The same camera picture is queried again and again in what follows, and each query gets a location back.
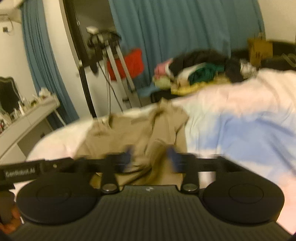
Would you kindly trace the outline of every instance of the black circular disc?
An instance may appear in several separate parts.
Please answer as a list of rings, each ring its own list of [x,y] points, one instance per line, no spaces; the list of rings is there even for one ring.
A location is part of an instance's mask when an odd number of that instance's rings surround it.
[[[203,193],[206,208],[231,223],[254,225],[276,221],[284,194],[274,183],[251,172],[230,172]]]
[[[97,191],[81,176],[50,173],[24,186],[17,195],[17,206],[28,221],[60,225],[73,222],[95,206]]]

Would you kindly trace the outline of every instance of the curtain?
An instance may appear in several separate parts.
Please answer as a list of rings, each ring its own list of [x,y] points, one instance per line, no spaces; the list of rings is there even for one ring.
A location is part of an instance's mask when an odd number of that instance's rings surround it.
[[[121,48],[143,51],[137,88],[150,85],[157,64],[193,49],[226,55],[264,31],[257,0],[109,0]]]
[[[42,0],[26,0],[22,7],[22,31],[31,75],[37,93],[46,87],[61,103],[58,112],[68,124],[78,119],[77,112],[65,88],[50,45]],[[48,117],[51,126],[62,126],[57,117]]]

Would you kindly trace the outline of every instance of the air conditioner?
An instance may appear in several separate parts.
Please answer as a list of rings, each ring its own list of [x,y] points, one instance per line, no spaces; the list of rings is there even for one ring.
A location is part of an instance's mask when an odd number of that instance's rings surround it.
[[[24,0],[0,0],[0,22],[21,22],[20,5]]]

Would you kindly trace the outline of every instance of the pile of clothes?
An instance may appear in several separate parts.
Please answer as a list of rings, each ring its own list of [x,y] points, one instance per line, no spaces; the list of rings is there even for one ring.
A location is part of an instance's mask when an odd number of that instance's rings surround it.
[[[158,64],[153,82],[184,96],[213,84],[242,82],[256,73],[250,63],[229,58],[215,50],[195,50]]]

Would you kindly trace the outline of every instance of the pink clothing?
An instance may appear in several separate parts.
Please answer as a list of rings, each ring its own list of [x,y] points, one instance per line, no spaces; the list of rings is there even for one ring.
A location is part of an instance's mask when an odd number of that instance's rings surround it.
[[[172,63],[173,59],[170,58],[167,61],[160,63],[156,66],[156,68],[154,69],[154,76],[156,79],[159,79],[160,76],[162,75],[167,75],[165,72],[165,67],[167,65],[170,65]]]

